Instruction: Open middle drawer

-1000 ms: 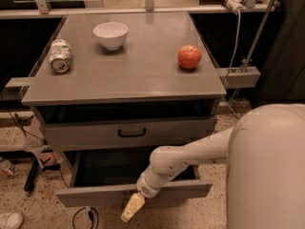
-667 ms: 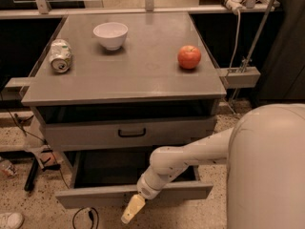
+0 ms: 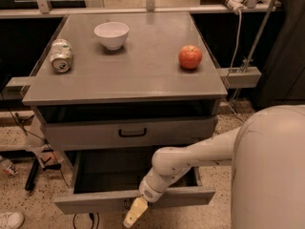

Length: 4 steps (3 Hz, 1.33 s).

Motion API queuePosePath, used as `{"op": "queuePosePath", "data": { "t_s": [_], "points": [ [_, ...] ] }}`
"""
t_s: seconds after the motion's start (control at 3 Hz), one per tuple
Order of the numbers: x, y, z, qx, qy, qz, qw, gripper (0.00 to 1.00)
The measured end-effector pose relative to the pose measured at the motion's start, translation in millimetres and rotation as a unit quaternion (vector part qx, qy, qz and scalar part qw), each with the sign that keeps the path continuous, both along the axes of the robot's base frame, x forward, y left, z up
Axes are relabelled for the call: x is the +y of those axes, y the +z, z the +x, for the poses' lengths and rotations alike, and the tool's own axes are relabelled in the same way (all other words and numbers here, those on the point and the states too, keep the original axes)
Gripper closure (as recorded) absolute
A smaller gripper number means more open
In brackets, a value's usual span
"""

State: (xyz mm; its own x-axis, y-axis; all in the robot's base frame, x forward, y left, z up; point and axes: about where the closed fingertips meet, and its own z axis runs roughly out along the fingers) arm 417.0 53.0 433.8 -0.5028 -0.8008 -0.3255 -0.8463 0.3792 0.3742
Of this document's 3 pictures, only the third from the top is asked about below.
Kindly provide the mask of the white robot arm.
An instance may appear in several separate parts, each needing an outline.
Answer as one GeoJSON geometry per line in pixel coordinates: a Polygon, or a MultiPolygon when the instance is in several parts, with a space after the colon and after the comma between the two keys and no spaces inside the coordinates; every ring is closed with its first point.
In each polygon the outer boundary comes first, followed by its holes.
{"type": "Polygon", "coordinates": [[[232,229],[305,229],[305,106],[280,105],[241,127],[184,148],[164,147],[124,219],[130,228],[149,203],[192,167],[232,163],[232,229]]]}

